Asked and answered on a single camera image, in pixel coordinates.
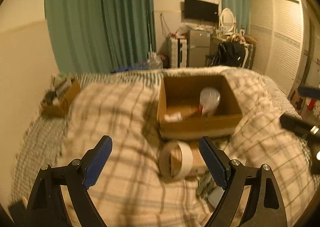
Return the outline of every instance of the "plastic water bottle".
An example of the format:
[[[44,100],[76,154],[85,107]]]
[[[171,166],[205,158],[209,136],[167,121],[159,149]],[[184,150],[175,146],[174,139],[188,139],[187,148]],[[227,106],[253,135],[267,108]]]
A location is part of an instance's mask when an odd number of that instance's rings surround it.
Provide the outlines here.
[[[147,59],[147,66],[149,70],[154,70],[154,69],[162,69],[163,68],[163,63],[162,60],[159,56],[157,56],[156,52],[152,52]]]

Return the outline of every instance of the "blue gripper pad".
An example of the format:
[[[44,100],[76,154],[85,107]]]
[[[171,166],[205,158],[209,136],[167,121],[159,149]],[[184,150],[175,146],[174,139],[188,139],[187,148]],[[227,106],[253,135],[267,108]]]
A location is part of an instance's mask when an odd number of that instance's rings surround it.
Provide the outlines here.
[[[90,186],[96,184],[112,151],[112,139],[109,136],[103,136],[100,141],[93,149],[95,154],[85,169],[83,185],[87,190]]]
[[[207,165],[213,180],[217,184],[217,186],[222,187],[223,190],[227,188],[227,173],[218,159],[217,155],[211,150],[208,143],[202,138],[199,141],[199,150],[200,154]]]

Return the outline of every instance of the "refrigerator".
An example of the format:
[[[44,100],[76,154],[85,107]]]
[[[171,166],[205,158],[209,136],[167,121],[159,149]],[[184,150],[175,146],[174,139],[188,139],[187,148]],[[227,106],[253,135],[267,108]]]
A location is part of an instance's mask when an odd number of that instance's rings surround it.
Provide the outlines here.
[[[190,30],[187,44],[187,67],[205,67],[205,56],[210,50],[210,32]]]

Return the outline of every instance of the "metal screw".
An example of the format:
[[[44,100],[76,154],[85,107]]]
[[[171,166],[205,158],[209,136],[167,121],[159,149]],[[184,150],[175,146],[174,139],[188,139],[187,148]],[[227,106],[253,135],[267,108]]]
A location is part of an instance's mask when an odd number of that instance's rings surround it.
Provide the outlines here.
[[[48,164],[44,164],[41,166],[41,169],[42,170],[47,170],[49,168]]]
[[[73,166],[79,166],[80,163],[81,163],[81,160],[80,160],[80,159],[74,159],[74,160],[72,161],[72,165],[73,165]]]
[[[240,161],[236,160],[236,159],[233,159],[233,160],[231,160],[231,164],[233,164],[234,166],[239,166],[240,165]]]
[[[267,164],[264,164],[262,167],[263,167],[263,169],[264,169],[264,170],[267,170],[267,171],[269,171],[269,170],[270,170],[270,166],[269,166],[269,165],[267,165]]]

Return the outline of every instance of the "white oval mirror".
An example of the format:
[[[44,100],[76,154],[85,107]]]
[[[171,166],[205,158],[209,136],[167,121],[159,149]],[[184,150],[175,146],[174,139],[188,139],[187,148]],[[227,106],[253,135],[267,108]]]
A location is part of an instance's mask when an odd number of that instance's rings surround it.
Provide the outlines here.
[[[231,32],[235,26],[235,17],[232,11],[225,8],[220,14],[220,30],[223,34]]]

